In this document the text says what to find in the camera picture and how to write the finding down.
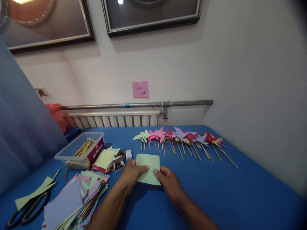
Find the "green paper square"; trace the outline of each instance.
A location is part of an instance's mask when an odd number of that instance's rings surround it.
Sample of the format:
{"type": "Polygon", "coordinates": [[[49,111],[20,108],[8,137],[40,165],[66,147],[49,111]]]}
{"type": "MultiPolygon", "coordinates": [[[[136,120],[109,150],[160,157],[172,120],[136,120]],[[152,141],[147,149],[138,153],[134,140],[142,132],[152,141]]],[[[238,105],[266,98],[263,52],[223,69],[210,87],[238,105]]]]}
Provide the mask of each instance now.
{"type": "Polygon", "coordinates": [[[138,182],[161,185],[159,180],[154,175],[154,169],[160,170],[160,156],[149,154],[137,154],[137,166],[148,165],[149,170],[143,173],[138,182]]]}

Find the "scissors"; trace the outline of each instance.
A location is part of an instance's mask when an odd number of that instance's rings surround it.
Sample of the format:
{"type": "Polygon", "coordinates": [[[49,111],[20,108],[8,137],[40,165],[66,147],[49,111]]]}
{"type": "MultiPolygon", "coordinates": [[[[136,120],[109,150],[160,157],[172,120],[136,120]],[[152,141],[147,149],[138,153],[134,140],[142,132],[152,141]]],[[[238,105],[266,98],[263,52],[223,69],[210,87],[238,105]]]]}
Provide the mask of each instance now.
{"type": "MultiPolygon", "coordinates": [[[[52,179],[54,180],[57,175],[59,174],[59,172],[61,171],[61,169],[59,169],[56,174],[52,177],[52,179]]],[[[22,208],[21,210],[23,210],[23,214],[14,222],[16,216],[18,215],[18,213],[21,211],[16,211],[11,218],[9,219],[9,221],[7,222],[5,228],[6,229],[12,229],[15,228],[17,225],[21,224],[21,225],[27,225],[29,223],[31,223],[44,209],[45,205],[49,202],[50,199],[50,189],[45,191],[44,193],[42,193],[41,195],[32,198],[31,200],[29,200],[29,202],[27,203],[27,205],[22,208]],[[36,211],[36,213],[34,213],[33,215],[31,215],[33,213],[33,211],[36,209],[36,207],[39,205],[40,201],[46,197],[44,203],[42,204],[42,206],[36,211]]]]}

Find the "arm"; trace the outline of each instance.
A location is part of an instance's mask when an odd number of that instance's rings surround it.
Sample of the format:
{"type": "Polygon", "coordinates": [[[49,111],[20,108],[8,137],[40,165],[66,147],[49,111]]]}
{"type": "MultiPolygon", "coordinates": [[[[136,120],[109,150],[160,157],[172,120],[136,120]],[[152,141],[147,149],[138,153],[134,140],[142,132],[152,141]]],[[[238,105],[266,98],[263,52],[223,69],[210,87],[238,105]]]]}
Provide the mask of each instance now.
{"type": "Polygon", "coordinates": [[[140,175],[148,170],[148,166],[136,167],[136,160],[129,161],[85,230],[116,229],[127,197],[132,193],[140,175]]]}
{"type": "Polygon", "coordinates": [[[161,166],[160,171],[154,169],[153,172],[163,185],[176,211],[184,217],[191,229],[219,230],[214,222],[185,193],[172,170],[161,166]]]}

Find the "clear plastic box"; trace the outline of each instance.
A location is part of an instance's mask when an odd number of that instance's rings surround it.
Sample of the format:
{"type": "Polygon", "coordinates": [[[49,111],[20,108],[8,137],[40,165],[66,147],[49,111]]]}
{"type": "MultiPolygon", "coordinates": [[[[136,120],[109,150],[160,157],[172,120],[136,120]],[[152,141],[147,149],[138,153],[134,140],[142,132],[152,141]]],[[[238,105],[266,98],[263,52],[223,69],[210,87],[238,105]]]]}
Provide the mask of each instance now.
{"type": "Polygon", "coordinates": [[[68,168],[90,169],[91,165],[96,161],[99,153],[105,148],[105,142],[103,139],[104,135],[104,133],[96,132],[81,133],[76,139],[58,152],[54,158],[62,161],[68,168]],[[87,141],[88,137],[96,140],[95,143],[85,154],[80,157],[74,157],[74,154],[87,141]]]}

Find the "red basket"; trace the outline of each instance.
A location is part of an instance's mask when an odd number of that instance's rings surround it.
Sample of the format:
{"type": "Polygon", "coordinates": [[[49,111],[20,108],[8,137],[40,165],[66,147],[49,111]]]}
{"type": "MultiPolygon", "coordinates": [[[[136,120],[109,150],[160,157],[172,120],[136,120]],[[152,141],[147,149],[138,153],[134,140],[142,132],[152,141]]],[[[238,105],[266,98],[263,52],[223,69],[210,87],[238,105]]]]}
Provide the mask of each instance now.
{"type": "Polygon", "coordinates": [[[55,122],[61,128],[62,132],[65,133],[66,132],[65,122],[60,112],[62,105],[58,103],[58,104],[46,104],[45,106],[49,110],[49,113],[51,114],[55,122]]]}

